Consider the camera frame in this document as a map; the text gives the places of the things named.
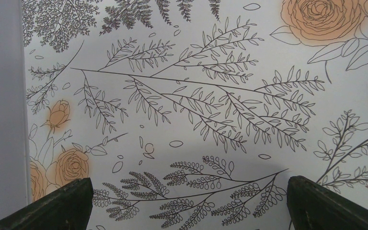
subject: botanical illustration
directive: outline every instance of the botanical illustration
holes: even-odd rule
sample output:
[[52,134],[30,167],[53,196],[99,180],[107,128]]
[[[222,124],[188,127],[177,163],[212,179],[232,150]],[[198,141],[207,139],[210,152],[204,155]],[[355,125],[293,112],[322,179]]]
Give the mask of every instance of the botanical illustration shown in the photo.
[[[77,143],[71,143],[71,148],[63,147],[72,137],[71,129],[61,135],[57,135],[56,128],[62,128],[69,122],[70,105],[67,101],[58,101],[50,109],[49,119],[40,127],[31,126],[29,132],[30,178],[32,200],[36,201],[56,189],[79,178],[89,176],[89,157],[103,156],[107,151],[103,148],[110,141],[118,141],[117,138],[108,140],[108,137],[92,147],[83,147]],[[41,146],[35,143],[34,138],[39,130],[39,135],[45,135],[43,126],[49,126],[46,142]]]
[[322,46],[308,64],[349,59],[346,71],[368,64],[368,0],[284,0],[286,25],[271,36],[289,45]]
[[[188,230],[283,215],[297,172],[368,189],[368,0],[224,3],[22,0],[33,201],[91,177],[89,229]],[[328,84],[331,62],[355,79]]]
[[[222,29],[214,25],[211,35],[203,32],[202,43],[191,44],[172,64],[169,62],[173,59],[170,52],[174,44],[170,41],[152,41],[147,46],[137,45],[137,40],[130,38],[112,44],[107,52],[109,61],[100,70],[78,69],[85,78],[84,86],[75,93],[82,95],[79,104],[85,106],[85,113],[96,119],[97,128],[101,127],[103,133],[106,128],[109,132],[115,130],[115,121],[111,120],[115,118],[113,113],[119,109],[120,123],[123,123],[127,114],[122,106],[135,104],[136,113],[147,114],[147,119],[154,120],[156,126],[160,122],[170,124],[169,117],[173,111],[188,114],[194,131],[198,130],[204,141],[212,136],[215,144],[222,145],[225,152],[232,147],[246,153],[246,136],[252,137],[254,143],[273,141],[280,147],[289,146],[293,151],[298,147],[306,150],[305,139],[294,136],[307,133],[306,125],[315,115],[312,109],[315,103],[306,101],[304,93],[314,95],[315,91],[324,91],[324,82],[318,76],[311,76],[309,71],[292,67],[288,73],[275,71],[271,82],[262,80],[261,87],[242,87],[258,64],[250,51],[264,39],[252,32],[256,24],[249,20],[241,23],[239,17],[233,28],[229,24],[226,19]],[[121,61],[130,65],[132,73],[106,71]],[[145,68],[155,69],[165,63],[168,66],[155,74],[137,74],[145,72]],[[210,81],[158,77],[169,68],[180,68],[184,73],[190,68],[199,69]],[[113,102],[118,103],[116,106],[110,104],[111,101],[104,102],[103,91],[92,91],[98,89],[88,82],[87,74],[90,72],[113,74],[119,80],[124,79],[124,89],[131,94],[129,100],[121,103],[114,99]],[[155,89],[153,84],[161,81],[172,82],[174,90]],[[205,86],[213,86],[214,90],[205,90]],[[249,97],[243,98],[241,92],[248,92]]]
[[[28,46],[33,36],[38,36],[42,46],[49,45],[56,52],[68,49],[69,41],[79,35],[90,35],[91,29],[97,26],[96,15],[101,10],[97,5],[103,0],[22,0],[23,44]],[[179,13],[187,22],[191,22],[191,8],[194,0],[177,0]],[[220,0],[208,0],[211,12],[219,21]],[[136,21],[145,27],[153,28],[151,16],[154,7],[160,12],[163,20],[172,25],[170,20],[170,1],[155,0],[109,0],[106,6],[102,31],[99,35],[117,30],[120,24],[132,29]]]
[[[250,215],[260,217],[285,199],[285,190],[275,185],[276,177],[284,170],[262,178],[235,180],[232,175],[234,162],[214,156],[203,156],[202,163],[181,161],[172,163],[170,167],[176,171],[163,177],[166,182],[149,172],[130,172],[131,178],[120,181],[125,184],[121,188],[103,183],[106,189],[94,190],[93,203],[97,207],[110,206],[106,209],[109,218],[122,221],[136,216],[140,212],[140,203],[159,202],[161,211],[150,218],[162,220],[162,229],[176,224],[181,225],[179,229],[190,229],[209,215],[225,216],[221,217],[222,226],[235,224]],[[236,185],[222,187],[226,181]],[[180,185],[200,192],[179,197],[168,195],[171,186]],[[228,204],[218,207],[214,200],[224,191],[232,194],[227,198]],[[260,202],[251,211],[248,202],[254,198]]]
[[[360,123],[360,117],[348,110],[336,122],[331,121],[330,125],[323,131],[332,137],[332,144],[319,140],[320,150],[314,152],[328,163],[317,183],[337,193],[341,193],[339,187],[344,185],[353,188],[355,184],[361,184],[368,189],[368,167],[359,165],[348,173],[339,168],[349,160],[368,156],[368,123]],[[351,139],[360,132],[366,132],[366,139],[352,142]]]

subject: fern leaf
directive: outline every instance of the fern leaf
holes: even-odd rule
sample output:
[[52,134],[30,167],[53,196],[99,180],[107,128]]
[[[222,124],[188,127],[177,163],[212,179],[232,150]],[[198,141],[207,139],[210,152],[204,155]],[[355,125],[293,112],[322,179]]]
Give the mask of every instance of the fern leaf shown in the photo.
[[191,22],[191,19],[190,19],[191,9],[190,8],[192,7],[192,5],[189,3],[193,1],[194,0],[177,0],[177,2],[179,2],[177,6],[180,7],[179,10],[181,11],[181,15],[183,16],[185,20],[187,20],[187,22]]
[[209,2],[211,3],[209,6],[211,7],[212,14],[219,21],[219,4],[221,3],[221,0],[209,0]]
[[150,179],[150,181],[153,183],[154,187],[156,188],[156,191],[160,195],[164,195],[164,191],[166,190],[166,187],[157,179],[153,174],[144,172],[144,174]]
[[136,4],[132,4],[131,11],[134,17],[138,19],[141,23],[145,25],[145,27],[153,28],[150,23],[150,16],[152,10],[149,10],[150,6],[148,5],[150,0],[136,0]]
[[28,46],[32,41],[35,27],[36,0],[22,0],[22,25],[23,25],[23,45]]
[[156,4],[159,7],[160,14],[162,18],[164,19],[164,21],[168,25],[172,25],[170,21],[170,16],[169,16],[170,10],[168,9],[170,2],[168,0],[156,0]]

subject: stem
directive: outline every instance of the stem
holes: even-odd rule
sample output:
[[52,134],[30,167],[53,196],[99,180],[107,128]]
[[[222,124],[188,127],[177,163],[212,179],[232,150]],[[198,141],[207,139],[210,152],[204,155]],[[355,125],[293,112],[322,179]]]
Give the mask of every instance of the stem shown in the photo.
[[113,140],[116,140],[116,139],[118,139],[118,138],[120,138],[121,136],[124,136],[124,135],[126,135],[126,134],[128,134],[128,133],[124,133],[124,134],[121,134],[121,135],[119,135],[119,136],[117,136],[117,137],[115,137],[115,138],[112,138],[112,139],[109,139],[109,140],[107,140],[107,142],[106,143],[109,143],[109,142],[111,142],[111,141],[113,141]]
[[50,134],[51,134],[51,131],[53,130],[53,126],[50,126],[50,131],[48,132],[48,135],[47,135],[47,140],[46,141],[48,141],[48,138],[50,137]]
[[250,184],[250,183],[253,183],[253,182],[257,182],[257,181],[261,181],[263,179],[266,179],[268,177],[271,177],[271,176],[277,176],[279,175],[280,173],[286,171],[288,169],[284,169],[284,170],[281,170],[279,172],[276,172],[276,173],[273,173],[271,175],[268,175],[268,176],[265,176],[265,177],[262,177],[260,179],[257,179],[257,180],[254,180],[254,181],[248,181],[246,183],[242,183],[240,185],[237,185],[237,186],[233,186],[233,187],[230,187],[230,188],[226,188],[226,189],[222,189],[222,190],[218,190],[218,191],[214,191],[214,192],[209,192],[209,193],[201,193],[201,194],[196,194],[196,195],[187,195],[187,196],[178,196],[178,197],[171,197],[171,198],[163,198],[163,199],[154,199],[154,200],[136,200],[136,199],[119,199],[119,198],[113,198],[113,197],[108,197],[108,196],[103,196],[103,197],[106,197],[106,198],[109,198],[109,199],[112,199],[112,200],[124,200],[124,201],[132,201],[132,202],[136,202],[136,201],[157,201],[157,200],[174,200],[174,199],[184,199],[184,198],[190,198],[190,197],[196,197],[196,196],[204,196],[204,195],[213,195],[215,193],[219,193],[219,192],[224,192],[224,191],[228,191],[228,190],[231,190],[231,189],[234,189],[234,188],[238,188],[238,187],[241,187],[241,186],[244,186],[244,185],[247,185],[247,184]]
[[39,89],[38,91],[30,94],[28,96],[28,99],[31,99],[33,96],[35,96],[37,93],[39,93],[40,91],[42,91],[46,86],[48,86],[49,84],[52,85],[54,80],[70,65],[70,63],[74,60],[74,58],[77,56],[77,54],[79,53],[79,51],[81,50],[82,48],[82,45],[84,44],[84,41],[82,42],[80,48],[78,49],[77,53],[72,57],[72,59],[70,60],[70,62],[60,71],[60,73],[57,74],[57,76],[55,76],[52,80],[50,80],[43,88]]

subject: rose leaf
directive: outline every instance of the rose leaf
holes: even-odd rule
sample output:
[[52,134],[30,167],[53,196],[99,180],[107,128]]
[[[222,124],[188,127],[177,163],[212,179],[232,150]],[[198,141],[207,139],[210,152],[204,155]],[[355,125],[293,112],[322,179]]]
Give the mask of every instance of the rose leaf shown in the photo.
[[339,57],[342,53],[342,47],[344,45],[345,42],[334,42],[325,46],[320,51],[318,51],[310,60],[308,60],[307,64],[319,61],[329,61],[331,59]]
[[368,45],[360,48],[350,60],[346,71],[358,69],[368,64]]

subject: rose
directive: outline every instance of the rose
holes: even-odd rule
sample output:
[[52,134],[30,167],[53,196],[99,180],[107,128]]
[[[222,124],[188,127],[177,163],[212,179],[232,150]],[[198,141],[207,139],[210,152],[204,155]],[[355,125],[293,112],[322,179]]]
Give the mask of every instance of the rose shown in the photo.
[[46,177],[52,184],[64,186],[79,178],[88,177],[88,156],[76,149],[61,153],[47,169]]
[[59,127],[64,122],[68,121],[69,112],[69,103],[63,100],[58,101],[50,110],[50,118],[47,120],[47,124],[51,127]]
[[365,16],[358,0],[284,0],[281,11],[292,33],[309,46],[354,38]]
[[30,158],[30,182],[33,202],[46,195],[46,170],[40,162],[35,161],[33,158]]

